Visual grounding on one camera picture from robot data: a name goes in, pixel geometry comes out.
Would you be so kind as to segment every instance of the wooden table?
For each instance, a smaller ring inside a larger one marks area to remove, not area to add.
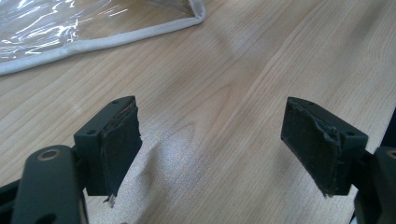
[[[135,95],[143,146],[91,223],[348,223],[280,140],[288,96],[370,136],[396,106],[396,2],[207,0],[204,23],[0,77],[0,185],[25,159]]]

